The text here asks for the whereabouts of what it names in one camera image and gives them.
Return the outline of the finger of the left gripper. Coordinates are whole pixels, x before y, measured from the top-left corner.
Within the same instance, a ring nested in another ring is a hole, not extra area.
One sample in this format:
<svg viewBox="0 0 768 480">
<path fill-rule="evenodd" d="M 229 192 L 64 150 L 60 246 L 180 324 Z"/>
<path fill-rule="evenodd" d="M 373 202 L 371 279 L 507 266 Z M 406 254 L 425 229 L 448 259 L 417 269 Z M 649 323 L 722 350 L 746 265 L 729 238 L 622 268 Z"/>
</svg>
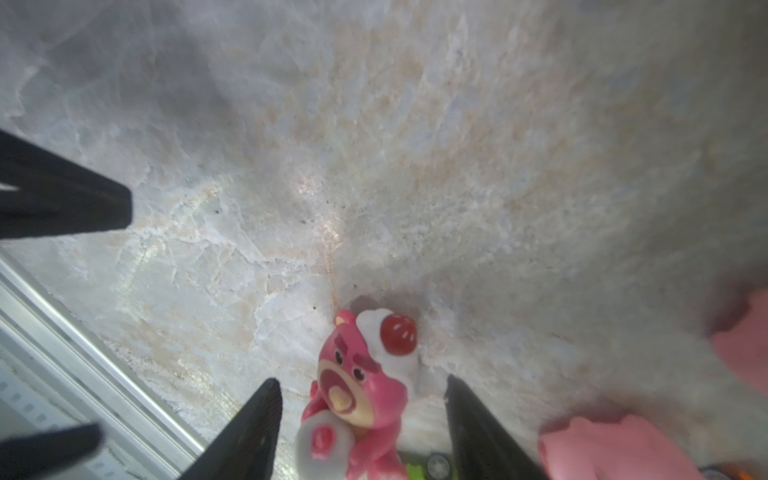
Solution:
<svg viewBox="0 0 768 480">
<path fill-rule="evenodd" d="M 124 230 L 133 220 L 124 185 L 3 131 L 1 238 Z"/>
<path fill-rule="evenodd" d="M 98 424 L 17 436 L 1 441 L 1 478 L 38 479 L 76 466 L 102 446 Z"/>
</svg>

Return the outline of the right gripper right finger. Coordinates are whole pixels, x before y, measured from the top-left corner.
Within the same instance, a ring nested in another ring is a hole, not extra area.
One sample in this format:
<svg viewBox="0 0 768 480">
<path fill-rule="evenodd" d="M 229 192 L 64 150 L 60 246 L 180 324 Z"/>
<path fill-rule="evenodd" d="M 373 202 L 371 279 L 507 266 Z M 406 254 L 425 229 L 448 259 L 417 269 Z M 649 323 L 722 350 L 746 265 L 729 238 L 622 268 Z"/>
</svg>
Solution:
<svg viewBox="0 0 768 480">
<path fill-rule="evenodd" d="M 465 381 L 451 375 L 445 393 L 452 451 L 461 479 L 547 480 Z"/>
</svg>

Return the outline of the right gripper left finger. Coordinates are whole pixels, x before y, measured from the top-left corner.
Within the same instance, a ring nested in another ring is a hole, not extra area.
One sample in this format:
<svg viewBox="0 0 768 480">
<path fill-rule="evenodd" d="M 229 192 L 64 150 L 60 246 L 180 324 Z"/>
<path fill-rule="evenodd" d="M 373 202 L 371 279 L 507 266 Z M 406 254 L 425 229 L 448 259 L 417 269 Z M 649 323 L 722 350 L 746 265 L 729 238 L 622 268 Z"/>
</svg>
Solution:
<svg viewBox="0 0 768 480">
<path fill-rule="evenodd" d="M 282 412 L 280 383 L 269 378 L 179 479 L 270 479 Z"/>
</svg>

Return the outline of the green truck pink load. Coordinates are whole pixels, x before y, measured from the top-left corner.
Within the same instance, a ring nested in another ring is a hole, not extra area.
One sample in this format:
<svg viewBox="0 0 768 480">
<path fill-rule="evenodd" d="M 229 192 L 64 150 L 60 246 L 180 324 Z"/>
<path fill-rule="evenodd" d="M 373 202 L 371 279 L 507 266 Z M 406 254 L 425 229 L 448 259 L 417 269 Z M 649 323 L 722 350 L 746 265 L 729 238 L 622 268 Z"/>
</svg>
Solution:
<svg viewBox="0 0 768 480">
<path fill-rule="evenodd" d="M 408 480 L 458 480 L 458 471 L 451 456 L 433 452 L 418 454 L 400 452 L 400 459 L 406 467 Z"/>
</svg>

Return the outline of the pink bear figure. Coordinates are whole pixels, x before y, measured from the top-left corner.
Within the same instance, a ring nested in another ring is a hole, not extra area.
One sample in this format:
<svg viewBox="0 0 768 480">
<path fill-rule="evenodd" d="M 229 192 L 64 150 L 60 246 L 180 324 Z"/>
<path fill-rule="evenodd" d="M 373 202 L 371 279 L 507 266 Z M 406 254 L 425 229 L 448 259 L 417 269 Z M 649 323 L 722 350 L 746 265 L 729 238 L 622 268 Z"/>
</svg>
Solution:
<svg viewBox="0 0 768 480">
<path fill-rule="evenodd" d="M 416 322 L 406 315 L 337 313 L 295 439 L 300 478 L 406 478 L 396 443 L 415 395 L 417 347 Z"/>
</svg>

